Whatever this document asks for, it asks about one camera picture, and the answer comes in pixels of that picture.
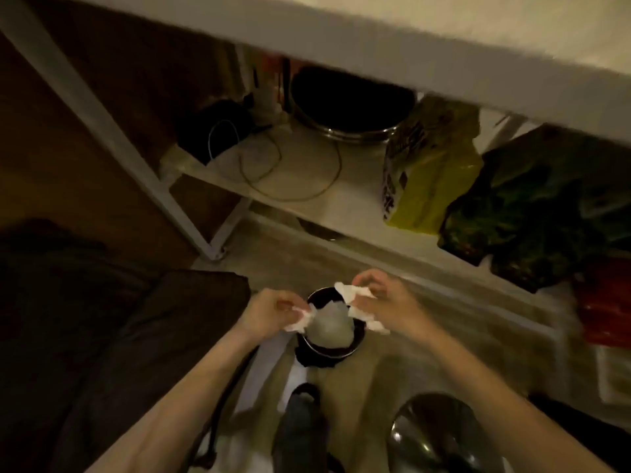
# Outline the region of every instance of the yellow bag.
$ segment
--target yellow bag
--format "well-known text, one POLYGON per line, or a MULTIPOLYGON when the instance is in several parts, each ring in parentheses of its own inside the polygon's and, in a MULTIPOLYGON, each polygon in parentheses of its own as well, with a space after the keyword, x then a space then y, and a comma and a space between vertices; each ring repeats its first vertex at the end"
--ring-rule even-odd
POLYGON ((386 223, 437 234, 447 206, 469 190, 482 168, 473 145, 478 135, 476 106, 425 96, 387 145, 386 223))

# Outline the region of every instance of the tiled floor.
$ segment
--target tiled floor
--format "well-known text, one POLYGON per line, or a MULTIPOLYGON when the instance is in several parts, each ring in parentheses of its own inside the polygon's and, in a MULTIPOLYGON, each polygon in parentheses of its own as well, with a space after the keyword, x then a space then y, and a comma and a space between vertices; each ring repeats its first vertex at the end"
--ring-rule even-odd
MULTIPOLYGON (((254 290, 291 289, 307 297, 336 281, 350 282, 357 272, 370 267, 251 221, 241 223, 228 249, 219 264, 198 261, 194 268, 233 271, 247 276, 254 290)), ((489 313, 462 308, 438 294, 420 290, 416 293, 447 330, 518 392, 538 390, 555 396, 555 392, 563 390, 558 385, 557 352, 549 339, 520 330, 489 313)), ((631 425, 631 408, 599 401, 593 357, 591 347, 580 340, 571 342, 569 355, 564 359, 570 374, 565 401, 608 421, 631 425)), ((248 421, 250 448, 259 458, 269 455, 280 419, 276 405, 292 362, 290 344, 266 383, 254 417, 248 421)), ((390 416, 415 392, 449 388, 424 352, 400 337, 373 333, 335 369, 311 371, 309 379, 322 390, 323 409, 331 422, 329 449, 349 473, 385 473, 382 438, 390 416)))

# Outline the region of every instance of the shelf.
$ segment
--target shelf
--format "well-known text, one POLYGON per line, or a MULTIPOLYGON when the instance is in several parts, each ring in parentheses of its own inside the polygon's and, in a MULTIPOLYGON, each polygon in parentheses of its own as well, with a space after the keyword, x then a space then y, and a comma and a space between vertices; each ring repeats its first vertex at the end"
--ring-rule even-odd
MULTIPOLYGON (((495 123, 501 117, 500 113, 491 111, 481 118, 483 125, 486 122, 486 127, 493 131, 499 129, 500 126, 495 126, 495 123)), ((533 127, 533 124, 526 124, 518 134, 533 127)), ((203 166, 177 146, 167 153, 162 162, 189 176, 253 198, 385 251, 437 267, 526 302, 537 303, 548 310, 558 307, 555 296, 540 293, 534 297, 491 274, 487 265, 475 267, 441 250, 437 246, 436 236, 387 226, 383 222, 381 207, 384 146, 338 144, 342 170, 330 188, 309 200, 280 200, 308 197, 325 189, 335 177, 338 159, 333 142, 303 126, 295 124, 291 128, 278 127, 269 135, 278 144, 283 158, 269 175, 253 183, 257 190, 242 181, 239 158, 244 174, 252 180, 269 171, 278 159, 278 151, 267 134, 246 139, 222 153, 208 166, 203 166)), ((489 141, 492 138, 492 132, 489 133, 488 129, 483 129, 483 135, 489 141)))
POLYGON ((631 0, 82 0, 631 143, 631 0))

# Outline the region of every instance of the black pot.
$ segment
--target black pot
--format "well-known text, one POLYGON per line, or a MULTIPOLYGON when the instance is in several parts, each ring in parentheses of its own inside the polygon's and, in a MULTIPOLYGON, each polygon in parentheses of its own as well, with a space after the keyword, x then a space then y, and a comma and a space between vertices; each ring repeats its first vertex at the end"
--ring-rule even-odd
MULTIPOLYGON (((343 302, 342 296, 335 290, 335 287, 324 287, 313 292, 308 303, 315 306, 316 309, 324 308, 329 302, 343 302)), ((353 333, 352 343, 341 349, 326 349, 315 345, 303 334, 298 335, 298 347, 296 347, 296 358, 305 367, 330 368, 336 366, 343 359, 351 355, 357 350, 359 344, 363 341, 366 329, 366 323, 353 318, 355 331, 353 333)))

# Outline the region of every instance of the hand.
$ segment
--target hand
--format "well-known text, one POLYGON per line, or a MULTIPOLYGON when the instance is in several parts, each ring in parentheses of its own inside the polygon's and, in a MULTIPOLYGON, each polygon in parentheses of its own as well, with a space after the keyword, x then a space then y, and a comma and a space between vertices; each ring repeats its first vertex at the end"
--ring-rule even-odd
POLYGON ((292 310, 294 306, 310 310, 309 304, 298 294, 263 289, 250 299, 235 328, 258 345, 300 320, 302 314, 292 310))
POLYGON ((358 295, 353 306, 375 316, 386 328, 425 343, 439 327, 425 313, 400 279, 370 269, 357 274, 354 286, 367 286, 376 299, 358 295))

